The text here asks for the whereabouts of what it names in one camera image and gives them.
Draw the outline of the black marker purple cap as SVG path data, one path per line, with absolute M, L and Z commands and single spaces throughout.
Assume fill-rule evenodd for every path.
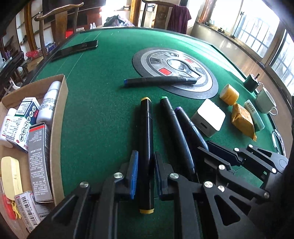
M 195 124 L 188 117 L 183 108 L 177 107 L 174 109 L 174 112 L 177 116 L 189 148 L 191 150 L 196 150 L 198 147 L 202 147 L 206 150 L 209 150 L 203 136 L 201 135 Z

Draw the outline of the white ceramic mug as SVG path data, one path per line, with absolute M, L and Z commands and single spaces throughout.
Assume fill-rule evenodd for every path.
M 265 87 L 262 87 L 262 89 L 256 95 L 255 103 L 261 113 L 269 113 L 273 116 L 278 115 L 276 102 Z

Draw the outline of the yellow cracker packet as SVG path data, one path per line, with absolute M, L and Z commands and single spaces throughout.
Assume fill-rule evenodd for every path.
M 257 141 L 255 128 L 250 113 L 240 104 L 235 103 L 232 108 L 231 123 L 244 135 Z

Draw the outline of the round table centre control panel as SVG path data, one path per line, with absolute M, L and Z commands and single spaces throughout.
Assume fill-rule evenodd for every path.
M 151 47 L 132 57 L 134 69 L 143 77 L 194 77 L 193 85 L 165 85 L 162 89 L 178 96 L 205 100 L 217 95 L 219 86 L 210 69 L 196 58 L 169 48 Z

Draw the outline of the grey red carton box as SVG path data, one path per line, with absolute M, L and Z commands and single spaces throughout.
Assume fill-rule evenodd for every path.
M 44 122 L 30 127 L 28 162 L 32 190 L 38 203 L 53 202 L 50 178 L 50 131 Z

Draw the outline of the white barcode medicine box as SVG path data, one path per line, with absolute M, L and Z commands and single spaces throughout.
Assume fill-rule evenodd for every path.
M 15 196 L 16 207 L 29 232 L 32 232 L 51 212 L 46 203 L 38 203 L 32 191 L 26 191 Z

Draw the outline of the purple cloth on chair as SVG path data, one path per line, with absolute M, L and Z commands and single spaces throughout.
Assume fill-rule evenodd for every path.
M 191 20 L 189 9 L 186 6 L 175 5 L 171 11 L 167 30 L 186 34 L 189 20 Z

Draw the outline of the white medicine bottle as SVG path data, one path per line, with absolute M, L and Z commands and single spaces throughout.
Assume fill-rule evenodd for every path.
M 54 81 L 45 94 L 42 104 L 39 108 L 36 123 L 44 122 L 48 128 L 52 127 L 53 115 L 56 106 L 57 97 L 61 87 L 60 81 Z
M 1 125 L 0 143 L 2 146 L 5 146 L 7 148 L 13 148 L 13 145 L 9 141 L 6 140 L 6 135 L 8 132 L 9 125 L 10 125 L 13 117 L 15 116 L 16 112 L 17 112 L 17 110 L 15 108 L 10 108 L 8 110 L 7 115 L 4 117 L 3 123 Z

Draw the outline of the cardboard box tray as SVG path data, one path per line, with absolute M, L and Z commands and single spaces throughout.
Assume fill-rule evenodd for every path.
M 68 87 L 64 75 L 28 84 L 1 100 L 1 188 L 16 220 L 1 216 L 26 238 L 64 199 L 61 131 Z

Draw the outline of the green white medicine box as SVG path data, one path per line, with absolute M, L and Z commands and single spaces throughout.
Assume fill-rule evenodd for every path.
M 29 129 L 36 124 L 40 104 L 36 97 L 22 100 L 6 131 L 6 140 L 28 153 Z

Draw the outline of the cream keychain case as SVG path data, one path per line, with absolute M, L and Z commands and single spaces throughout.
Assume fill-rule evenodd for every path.
M 15 200 L 15 196 L 23 193 L 19 161 L 5 156 L 1 159 L 1 178 L 6 197 Z

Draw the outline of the wooden chair with purple cloth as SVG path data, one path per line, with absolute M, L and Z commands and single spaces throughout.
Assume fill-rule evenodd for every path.
M 167 30 L 172 8 L 175 5 L 186 6 L 188 1 L 142 1 L 144 3 L 143 14 L 141 18 L 141 27 L 157 28 Z M 149 23 L 145 26 L 146 14 L 148 8 L 153 7 L 154 15 L 149 17 Z

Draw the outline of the black marker yellow cap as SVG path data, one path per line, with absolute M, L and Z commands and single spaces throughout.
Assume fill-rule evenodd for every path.
M 139 116 L 139 181 L 137 190 L 139 211 L 148 215 L 154 212 L 153 116 L 150 98 L 141 99 Z

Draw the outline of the black glass side table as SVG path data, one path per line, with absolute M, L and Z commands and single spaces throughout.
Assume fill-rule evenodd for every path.
M 16 76 L 20 79 L 23 84 L 23 78 L 18 72 L 18 67 L 22 65 L 24 61 L 24 53 L 19 52 L 14 57 L 10 57 L 10 60 L 5 64 L 3 69 L 1 69 L 1 90 L 4 90 L 5 95 L 11 93 L 11 88 L 14 90 L 18 90 L 20 86 L 16 85 L 13 81 L 12 76 L 16 74 Z

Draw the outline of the dark green cylinder motor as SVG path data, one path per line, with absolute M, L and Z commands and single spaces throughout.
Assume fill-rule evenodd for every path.
M 256 76 L 253 74 L 249 74 L 248 77 L 246 78 L 245 82 L 243 83 L 244 87 L 250 92 L 253 93 L 255 89 L 258 88 L 258 86 L 261 84 L 258 81 L 258 77 L 260 74 L 258 73 Z

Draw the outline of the black marker blue cap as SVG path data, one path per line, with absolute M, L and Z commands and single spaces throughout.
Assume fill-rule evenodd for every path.
M 149 87 L 149 86 L 165 86 L 165 85 L 193 85 L 197 82 L 196 78 L 183 76 L 156 76 L 125 79 L 125 87 Z

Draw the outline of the yellow round container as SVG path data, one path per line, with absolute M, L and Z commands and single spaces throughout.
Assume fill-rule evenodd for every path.
M 227 84 L 220 92 L 219 98 L 227 105 L 232 106 L 237 102 L 239 98 L 239 92 L 230 84 Z

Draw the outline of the light blue tissue pack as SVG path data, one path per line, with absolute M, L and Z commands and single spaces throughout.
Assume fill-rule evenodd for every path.
M 245 101 L 244 108 L 251 115 L 255 132 L 263 130 L 265 128 L 265 125 L 264 125 L 259 113 L 257 112 L 256 108 L 254 107 L 254 105 L 252 104 L 252 102 L 250 100 Z

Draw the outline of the black smartphone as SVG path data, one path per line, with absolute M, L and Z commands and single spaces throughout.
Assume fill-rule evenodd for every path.
M 79 52 L 96 49 L 97 47 L 98 47 L 98 40 L 93 40 L 93 41 L 88 41 L 88 42 L 83 42 L 77 45 L 73 45 L 56 52 L 55 55 L 52 57 L 52 61 L 55 61 L 64 57 L 68 57 L 70 55 L 73 55 Z

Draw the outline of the white power adapter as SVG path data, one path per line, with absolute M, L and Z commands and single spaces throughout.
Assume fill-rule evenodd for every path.
M 225 113 L 216 104 L 206 99 L 191 117 L 191 121 L 207 137 L 212 137 L 220 131 L 225 116 Z

